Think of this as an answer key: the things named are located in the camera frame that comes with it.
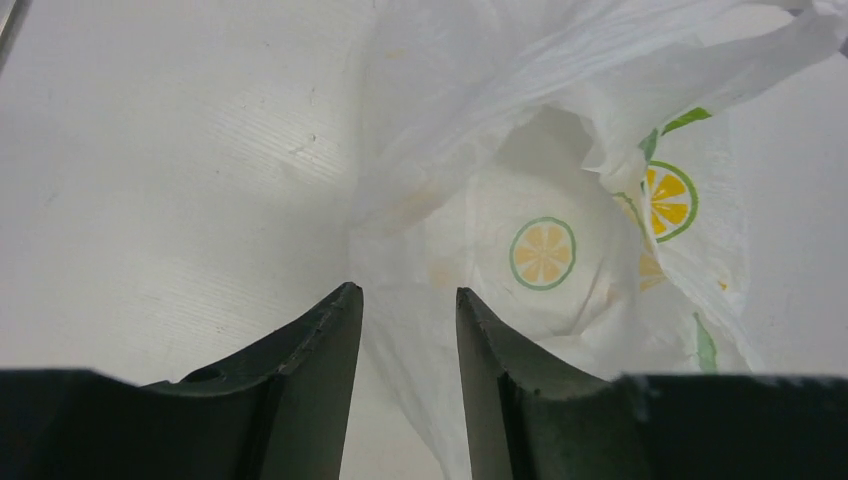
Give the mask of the white plastic bag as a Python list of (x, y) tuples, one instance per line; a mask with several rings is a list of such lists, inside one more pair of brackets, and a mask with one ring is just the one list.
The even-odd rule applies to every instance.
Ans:
[(724, 112), (833, 54), (843, 1), (390, 1), (364, 60), (351, 271), (363, 341), (447, 479), (471, 477), (454, 298), (602, 378), (750, 372)]

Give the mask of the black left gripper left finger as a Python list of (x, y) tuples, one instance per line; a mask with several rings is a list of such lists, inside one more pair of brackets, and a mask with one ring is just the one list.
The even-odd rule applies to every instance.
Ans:
[(296, 320), (179, 382), (84, 369), (1, 374), (5, 479), (335, 479), (363, 293), (340, 285)]

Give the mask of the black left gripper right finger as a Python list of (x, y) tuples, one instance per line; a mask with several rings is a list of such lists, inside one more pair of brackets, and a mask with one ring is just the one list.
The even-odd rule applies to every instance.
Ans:
[(456, 295), (476, 479), (843, 479), (847, 382), (624, 375), (605, 381)]

